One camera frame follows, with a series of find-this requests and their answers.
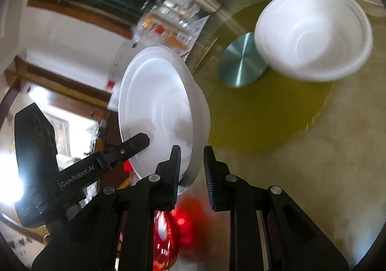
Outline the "white foam bowl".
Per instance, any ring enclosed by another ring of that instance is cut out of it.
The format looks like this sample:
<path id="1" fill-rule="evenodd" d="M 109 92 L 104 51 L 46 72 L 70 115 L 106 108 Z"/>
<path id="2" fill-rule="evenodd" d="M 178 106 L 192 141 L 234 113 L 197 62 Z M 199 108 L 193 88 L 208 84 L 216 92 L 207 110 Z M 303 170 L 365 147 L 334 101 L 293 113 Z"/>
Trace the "white foam bowl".
<path id="1" fill-rule="evenodd" d="M 365 65 L 373 31 L 354 0 L 272 0 L 254 31 L 257 51 L 276 72 L 306 82 L 332 82 Z"/>
<path id="2" fill-rule="evenodd" d="M 149 146 L 130 159 L 139 178 L 153 174 L 181 149 L 178 193 L 195 181 L 211 128 L 207 100 L 183 60 L 166 46 L 150 46 L 129 63 L 121 82 L 118 121 L 123 140 L 142 132 Z"/>

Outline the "red scalloped plate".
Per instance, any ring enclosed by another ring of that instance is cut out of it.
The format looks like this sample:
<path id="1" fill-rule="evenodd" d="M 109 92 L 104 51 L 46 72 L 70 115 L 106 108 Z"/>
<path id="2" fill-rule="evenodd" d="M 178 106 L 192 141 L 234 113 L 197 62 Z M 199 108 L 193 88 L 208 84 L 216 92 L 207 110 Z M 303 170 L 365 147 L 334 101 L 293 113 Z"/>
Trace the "red scalloped plate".
<path id="1" fill-rule="evenodd" d="M 203 204 L 188 195 L 171 212 L 155 212 L 153 269 L 170 270 L 179 257 L 190 263 L 205 261 L 208 229 Z"/>

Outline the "gold round turntable mat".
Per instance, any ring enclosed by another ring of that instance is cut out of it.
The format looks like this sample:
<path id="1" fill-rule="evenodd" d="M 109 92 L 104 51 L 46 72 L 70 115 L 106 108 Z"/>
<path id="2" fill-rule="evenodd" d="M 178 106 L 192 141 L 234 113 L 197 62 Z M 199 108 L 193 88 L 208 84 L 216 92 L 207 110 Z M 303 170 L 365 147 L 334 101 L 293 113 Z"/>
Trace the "gold round turntable mat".
<path id="1" fill-rule="evenodd" d="M 267 70 L 245 87 L 226 87 L 219 80 L 225 49 L 238 36 L 253 31 L 267 2 L 235 14 L 220 10 L 209 18 L 195 50 L 193 78 L 207 99 L 211 114 L 208 144 L 245 155 L 263 155 L 299 138 L 325 111 L 333 82 L 299 82 Z"/>

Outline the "round metal disc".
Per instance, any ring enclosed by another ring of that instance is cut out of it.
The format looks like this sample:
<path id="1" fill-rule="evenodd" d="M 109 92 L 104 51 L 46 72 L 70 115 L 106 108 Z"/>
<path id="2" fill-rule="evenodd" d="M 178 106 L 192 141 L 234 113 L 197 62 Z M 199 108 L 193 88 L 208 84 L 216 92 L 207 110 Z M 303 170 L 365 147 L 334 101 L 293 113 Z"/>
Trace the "round metal disc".
<path id="1" fill-rule="evenodd" d="M 219 63 L 219 80 L 229 88 L 241 88 L 256 82 L 268 66 L 256 49 L 254 33 L 234 40 L 224 51 Z"/>

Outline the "clear plastic packaging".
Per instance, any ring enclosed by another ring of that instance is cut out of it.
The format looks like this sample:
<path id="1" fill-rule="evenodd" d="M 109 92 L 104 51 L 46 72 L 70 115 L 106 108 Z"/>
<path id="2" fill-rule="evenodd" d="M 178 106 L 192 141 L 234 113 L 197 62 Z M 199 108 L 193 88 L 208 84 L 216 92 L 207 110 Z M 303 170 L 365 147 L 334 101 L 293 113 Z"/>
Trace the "clear plastic packaging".
<path id="1" fill-rule="evenodd" d="M 166 46 L 183 57 L 191 52 L 209 18 L 195 4 L 183 13 L 158 3 L 133 28 L 133 39 L 144 47 Z"/>

